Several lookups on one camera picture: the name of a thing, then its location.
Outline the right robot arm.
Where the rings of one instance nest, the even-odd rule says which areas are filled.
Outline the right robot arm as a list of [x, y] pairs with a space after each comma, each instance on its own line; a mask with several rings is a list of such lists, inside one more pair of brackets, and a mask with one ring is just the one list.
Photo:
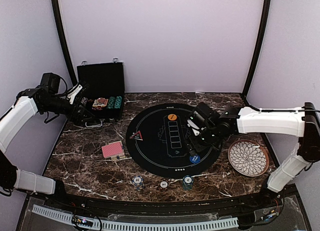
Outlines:
[[266, 208], [285, 185], [308, 165], [320, 160], [319, 111], [311, 102], [302, 107], [263, 109], [251, 105], [229, 107], [222, 113], [199, 103], [187, 116], [191, 130], [185, 139], [187, 151], [192, 155], [210, 147], [221, 148], [223, 139], [237, 134], [271, 133], [298, 137], [298, 144], [282, 164], [267, 179], [266, 189], [255, 196], [255, 204]]

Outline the blue small blind button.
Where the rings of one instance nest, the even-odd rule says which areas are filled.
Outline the blue small blind button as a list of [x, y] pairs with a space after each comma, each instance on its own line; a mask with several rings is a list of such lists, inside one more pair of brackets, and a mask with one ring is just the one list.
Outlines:
[[198, 154], [196, 154], [196, 155], [190, 156], [189, 160], [192, 164], [198, 164], [201, 161], [201, 157]]

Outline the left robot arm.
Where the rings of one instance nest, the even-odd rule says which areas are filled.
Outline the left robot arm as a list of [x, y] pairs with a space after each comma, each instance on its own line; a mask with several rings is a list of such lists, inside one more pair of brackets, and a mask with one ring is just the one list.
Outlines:
[[64, 115], [76, 124], [91, 122], [96, 117], [82, 102], [87, 85], [77, 83], [71, 89], [59, 93], [63, 78], [52, 72], [42, 75], [40, 84], [18, 93], [14, 104], [0, 118], [0, 186], [2, 195], [9, 197], [13, 190], [30, 191], [33, 194], [51, 195], [51, 201], [60, 209], [67, 209], [70, 197], [64, 193], [62, 181], [19, 169], [6, 157], [8, 146], [21, 128], [36, 114]]

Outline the green-blue 50 chip stack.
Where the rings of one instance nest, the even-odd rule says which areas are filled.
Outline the green-blue 50 chip stack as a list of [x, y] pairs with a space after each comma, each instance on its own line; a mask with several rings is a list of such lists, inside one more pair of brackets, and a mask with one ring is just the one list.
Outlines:
[[186, 190], [191, 190], [193, 188], [194, 178], [190, 175], [186, 175], [182, 178], [182, 188]]

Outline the orange 100 chip stack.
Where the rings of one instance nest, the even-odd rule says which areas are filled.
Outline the orange 100 chip stack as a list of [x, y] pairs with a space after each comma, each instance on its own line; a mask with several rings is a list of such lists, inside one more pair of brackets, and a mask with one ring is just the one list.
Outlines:
[[166, 181], [166, 180], [162, 180], [160, 183], [159, 183], [159, 187], [161, 189], [167, 189], [169, 186], [169, 183]]

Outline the orange big blind button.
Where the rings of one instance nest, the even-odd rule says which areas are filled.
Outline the orange big blind button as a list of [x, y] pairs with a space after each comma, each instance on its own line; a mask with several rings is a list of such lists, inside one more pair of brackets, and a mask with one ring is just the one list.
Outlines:
[[167, 116], [167, 118], [168, 118], [168, 120], [170, 120], [170, 121], [175, 121], [175, 120], [178, 118], [178, 116], [177, 116], [176, 114], [174, 114], [174, 113], [171, 113], [171, 114], [169, 114], [169, 115]]

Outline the red triangular all-in marker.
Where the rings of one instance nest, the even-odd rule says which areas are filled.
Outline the red triangular all-in marker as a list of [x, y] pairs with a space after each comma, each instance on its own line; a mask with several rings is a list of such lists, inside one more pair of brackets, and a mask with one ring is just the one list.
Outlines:
[[129, 138], [133, 140], [138, 140], [138, 141], [143, 140], [142, 133], [140, 131], [133, 133]]

